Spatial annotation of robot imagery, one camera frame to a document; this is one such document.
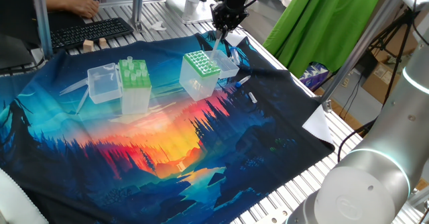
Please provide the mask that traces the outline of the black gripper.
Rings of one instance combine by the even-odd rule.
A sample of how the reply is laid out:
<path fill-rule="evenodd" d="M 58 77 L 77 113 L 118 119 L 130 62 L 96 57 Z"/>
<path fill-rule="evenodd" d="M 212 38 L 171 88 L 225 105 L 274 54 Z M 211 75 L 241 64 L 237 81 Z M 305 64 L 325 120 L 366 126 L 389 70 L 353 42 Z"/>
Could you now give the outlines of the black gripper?
<path fill-rule="evenodd" d="M 221 12 L 238 11 L 245 6 L 247 0 L 223 0 L 219 4 L 212 4 L 212 24 L 216 29 L 216 38 L 226 38 L 228 33 L 233 31 L 239 24 L 248 17 L 248 12 L 225 14 L 222 18 Z"/>

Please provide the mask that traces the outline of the person bare hand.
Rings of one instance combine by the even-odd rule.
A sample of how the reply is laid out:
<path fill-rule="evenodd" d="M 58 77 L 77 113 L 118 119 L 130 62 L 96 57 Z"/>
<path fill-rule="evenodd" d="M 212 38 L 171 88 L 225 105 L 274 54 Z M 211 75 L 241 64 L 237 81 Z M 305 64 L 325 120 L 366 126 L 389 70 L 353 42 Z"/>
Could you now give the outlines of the person bare hand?
<path fill-rule="evenodd" d="M 99 2 L 94 0 L 68 0 L 66 10 L 85 18 L 92 18 L 99 11 Z"/>

